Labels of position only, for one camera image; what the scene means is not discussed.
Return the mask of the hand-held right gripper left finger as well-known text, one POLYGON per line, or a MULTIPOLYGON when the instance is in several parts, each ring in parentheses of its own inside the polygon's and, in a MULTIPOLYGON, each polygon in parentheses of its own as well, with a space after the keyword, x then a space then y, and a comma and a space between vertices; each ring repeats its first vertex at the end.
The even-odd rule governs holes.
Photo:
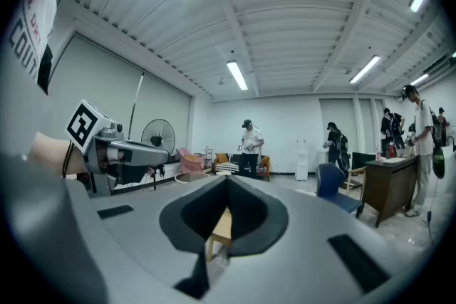
POLYGON ((154 192, 91 199, 85 187, 66 181, 69 200, 105 284, 107 304, 201 304, 175 288, 204 254, 177 250, 160 227, 170 202, 222 182, 208 177, 154 192))

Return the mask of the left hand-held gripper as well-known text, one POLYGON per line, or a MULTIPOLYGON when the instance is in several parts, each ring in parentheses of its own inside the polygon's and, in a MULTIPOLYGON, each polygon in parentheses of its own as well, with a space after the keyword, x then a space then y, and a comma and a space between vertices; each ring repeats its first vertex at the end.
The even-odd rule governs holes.
POLYGON ((163 164, 169 157, 166 150, 124 140, 123 126, 86 100, 81 100, 74 110, 66 134, 83 155, 93 194, 110 196, 115 184, 139 183, 145 175, 165 174, 163 164), (104 172, 100 171, 96 152, 101 147, 124 151, 124 161, 111 163, 104 172))

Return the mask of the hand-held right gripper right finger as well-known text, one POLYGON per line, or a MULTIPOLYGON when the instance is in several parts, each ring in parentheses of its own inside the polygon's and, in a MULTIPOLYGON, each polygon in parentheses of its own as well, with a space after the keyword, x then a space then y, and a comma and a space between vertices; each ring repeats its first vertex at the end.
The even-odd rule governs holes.
POLYGON ((428 254, 414 261, 377 231, 318 197, 252 186, 287 208, 284 235, 264 253, 231 258, 213 304, 416 304, 428 254))

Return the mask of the person's left forearm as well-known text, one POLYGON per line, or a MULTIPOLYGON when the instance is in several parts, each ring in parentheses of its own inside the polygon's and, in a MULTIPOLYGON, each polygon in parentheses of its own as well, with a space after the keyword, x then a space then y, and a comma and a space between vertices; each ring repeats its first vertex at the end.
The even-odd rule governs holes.
MULTIPOLYGON (((62 176, 62 166, 69 145, 68 140, 58 140, 38 132, 28 158, 62 176)), ((83 155, 74 147, 66 175, 86 173, 83 155)))

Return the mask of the oval wooden table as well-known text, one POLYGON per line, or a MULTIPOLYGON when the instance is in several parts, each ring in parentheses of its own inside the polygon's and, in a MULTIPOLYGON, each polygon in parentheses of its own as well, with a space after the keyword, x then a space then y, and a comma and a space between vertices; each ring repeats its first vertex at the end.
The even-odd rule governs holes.
POLYGON ((217 225, 214 228, 208 241, 207 257, 206 261, 210 262, 213 258, 213 245, 214 242, 218 242, 225 247, 229 247, 232 242, 231 236, 232 229, 232 214, 231 211, 226 208, 221 215, 217 225))

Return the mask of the person's left hand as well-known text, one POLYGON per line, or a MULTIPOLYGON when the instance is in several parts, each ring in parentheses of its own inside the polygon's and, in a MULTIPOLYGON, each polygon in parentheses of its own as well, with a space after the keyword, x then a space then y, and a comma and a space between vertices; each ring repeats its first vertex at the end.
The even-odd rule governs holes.
POLYGON ((97 149, 97 161, 99 170, 104 172, 111 163, 120 164, 124 161, 124 151, 116 147, 101 147, 97 149))

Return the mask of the black floor fan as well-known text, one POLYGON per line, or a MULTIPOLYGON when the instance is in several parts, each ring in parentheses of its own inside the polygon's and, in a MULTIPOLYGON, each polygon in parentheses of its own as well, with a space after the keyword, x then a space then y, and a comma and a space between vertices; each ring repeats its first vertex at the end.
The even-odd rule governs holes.
POLYGON ((145 126, 140 141, 145 145, 166 150, 169 156, 172 156, 175 149, 175 131, 168 121, 155 119, 145 126))

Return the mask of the pink cloth-covered chair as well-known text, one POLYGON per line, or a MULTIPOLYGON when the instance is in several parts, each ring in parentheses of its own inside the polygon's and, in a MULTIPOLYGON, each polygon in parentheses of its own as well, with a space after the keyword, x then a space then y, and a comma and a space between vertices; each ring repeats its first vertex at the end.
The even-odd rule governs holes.
POLYGON ((193 155, 185 148, 177 149, 177 156, 180 160, 180 172, 203 172, 204 159, 193 155))

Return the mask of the blue chair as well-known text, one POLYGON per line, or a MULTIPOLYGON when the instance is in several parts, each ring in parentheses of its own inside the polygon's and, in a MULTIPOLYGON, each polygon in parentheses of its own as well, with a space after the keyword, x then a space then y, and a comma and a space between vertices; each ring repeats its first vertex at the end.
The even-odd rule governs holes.
POLYGON ((317 177, 317 197, 335 204, 350 214, 355 212, 357 218, 361 215, 364 203, 338 191, 345 181, 345 175, 334 163, 320 164, 317 177))

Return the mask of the round white-rimmed glass table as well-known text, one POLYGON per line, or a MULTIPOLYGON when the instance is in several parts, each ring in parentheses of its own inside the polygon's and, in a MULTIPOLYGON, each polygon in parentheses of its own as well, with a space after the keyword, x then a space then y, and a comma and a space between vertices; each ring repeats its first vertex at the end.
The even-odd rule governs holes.
POLYGON ((180 172, 175 175, 175 181, 178 184, 189 184, 208 177, 209 175, 204 172, 180 172))

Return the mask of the white water dispenser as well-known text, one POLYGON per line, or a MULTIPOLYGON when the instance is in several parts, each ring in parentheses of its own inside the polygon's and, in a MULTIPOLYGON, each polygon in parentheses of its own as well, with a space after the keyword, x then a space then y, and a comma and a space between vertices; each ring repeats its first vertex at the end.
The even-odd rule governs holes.
POLYGON ((309 152, 307 149, 306 138, 300 134, 296 139, 296 172, 297 181, 306 181, 309 173, 309 152))

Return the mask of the black wristband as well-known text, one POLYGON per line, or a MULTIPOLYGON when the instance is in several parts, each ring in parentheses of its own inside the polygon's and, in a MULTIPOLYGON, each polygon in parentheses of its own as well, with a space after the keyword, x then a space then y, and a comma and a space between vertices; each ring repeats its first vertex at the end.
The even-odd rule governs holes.
POLYGON ((68 169, 68 163, 69 163, 69 160, 71 158, 71 155, 72 155, 74 147, 75 147, 74 143, 73 142, 69 142, 68 149, 66 151, 66 155, 65 155, 65 158, 64 158, 64 161, 63 161, 63 166, 62 166, 62 177, 64 179, 66 178, 66 172, 67 172, 67 169, 68 169))

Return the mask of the orange sofa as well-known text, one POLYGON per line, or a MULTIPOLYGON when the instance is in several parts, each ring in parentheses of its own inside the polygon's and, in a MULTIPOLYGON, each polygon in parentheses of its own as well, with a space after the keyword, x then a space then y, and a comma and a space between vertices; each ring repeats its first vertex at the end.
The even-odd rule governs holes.
MULTIPOLYGON (((239 173, 239 162, 242 158, 241 154, 216 154, 213 161, 213 170, 215 172, 231 172, 232 174, 239 173)), ((262 155, 256 165, 256 175, 269 180, 270 177, 270 157, 262 155)))

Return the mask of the dark brown wooden desk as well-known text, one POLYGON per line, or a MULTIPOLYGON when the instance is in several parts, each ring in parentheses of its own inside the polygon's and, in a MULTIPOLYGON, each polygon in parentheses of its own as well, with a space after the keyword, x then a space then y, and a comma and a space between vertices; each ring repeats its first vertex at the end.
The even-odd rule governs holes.
POLYGON ((411 207, 417 173, 417 157, 366 162, 362 202, 378 212, 376 228, 401 209, 411 207))

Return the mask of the person's white printed t-shirt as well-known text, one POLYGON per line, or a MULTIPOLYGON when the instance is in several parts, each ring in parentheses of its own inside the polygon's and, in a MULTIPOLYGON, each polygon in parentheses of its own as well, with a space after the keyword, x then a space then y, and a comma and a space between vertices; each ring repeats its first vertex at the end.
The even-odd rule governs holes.
POLYGON ((45 159, 39 132, 51 107, 48 39, 57 0, 18 0, 0 35, 0 154, 45 159))

